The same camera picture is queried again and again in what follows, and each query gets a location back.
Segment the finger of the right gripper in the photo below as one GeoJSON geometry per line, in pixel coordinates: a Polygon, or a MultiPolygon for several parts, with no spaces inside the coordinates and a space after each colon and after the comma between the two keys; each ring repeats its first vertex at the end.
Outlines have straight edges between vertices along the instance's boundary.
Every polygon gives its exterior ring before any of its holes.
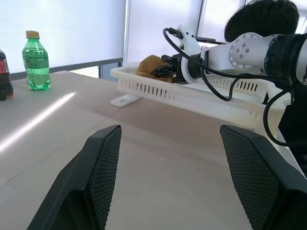
{"type": "Polygon", "coordinates": [[[156,69],[154,69],[151,73],[151,75],[157,77],[157,78],[166,78],[166,77],[172,77],[177,72],[177,67],[171,64],[159,66],[156,69]]]}

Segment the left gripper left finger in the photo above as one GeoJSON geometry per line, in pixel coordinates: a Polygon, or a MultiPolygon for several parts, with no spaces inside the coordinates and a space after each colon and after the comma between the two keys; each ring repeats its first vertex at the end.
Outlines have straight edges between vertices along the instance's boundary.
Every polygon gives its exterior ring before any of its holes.
{"type": "Polygon", "coordinates": [[[96,131],[60,171],[30,230],[103,230],[115,188],[122,129],[96,131]]]}

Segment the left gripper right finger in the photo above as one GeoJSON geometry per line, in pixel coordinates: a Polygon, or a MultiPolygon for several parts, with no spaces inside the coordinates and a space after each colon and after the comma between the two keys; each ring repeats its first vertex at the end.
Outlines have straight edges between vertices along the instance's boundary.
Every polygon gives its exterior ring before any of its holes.
{"type": "Polygon", "coordinates": [[[220,127],[234,188],[254,230],[305,230],[307,180],[263,136],[220,127]]]}

